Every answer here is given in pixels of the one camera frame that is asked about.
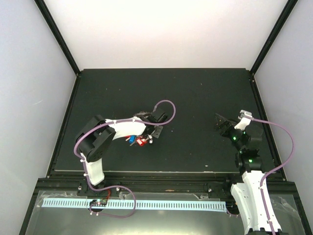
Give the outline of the keyring with coloured keys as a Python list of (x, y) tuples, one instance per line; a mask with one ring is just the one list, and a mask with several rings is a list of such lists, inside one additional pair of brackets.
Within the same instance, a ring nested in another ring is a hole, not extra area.
[[(150, 122), (148, 117), (151, 116), (151, 112), (145, 112), (145, 111), (141, 111), (139, 113), (134, 114), (135, 117), (139, 117), (141, 120), (146, 121), (146, 122)], [(143, 132), (142, 135), (140, 136), (127, 136), (125, 141), (127, 141), (130, 146), (134, 145), (134, 144), (138, 144), (139, 146), (144, 146), (145, 144), (152, 144), (153, 143), (153, 137), (151, 134), (145, 134), (145, 132)]]

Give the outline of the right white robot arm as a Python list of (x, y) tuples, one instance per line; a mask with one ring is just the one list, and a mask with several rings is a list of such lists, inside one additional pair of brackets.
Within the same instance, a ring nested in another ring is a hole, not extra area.
[(222, 190), (225, 196), (235, 199), (246, 235), (280, 235), (282, 228), (271, 205), (259, 155), (263, 130), (258, 126), (249, 128), (252, 118), (244, 110), (238, 121), (215, 114), (214, 129), (235, 147), (235, 165), (241, 178), (225, 182)]

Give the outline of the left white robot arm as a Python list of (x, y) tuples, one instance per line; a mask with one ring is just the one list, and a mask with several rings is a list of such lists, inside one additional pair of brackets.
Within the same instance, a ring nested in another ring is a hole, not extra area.
[(113, 140), (125, 138), (130, 145), (152, 144), (153, 138), (159, 137), (163, 129), (161, 125), (167, 118), (163, 110), (139, 113), (132, 118), (118, 120), (94, 116), (78, 134), (74, 146), (74, 154), (81, 159), (84, 175), (89, 179), (88, 190), (93, 195), (104, 192), (102, 158)]

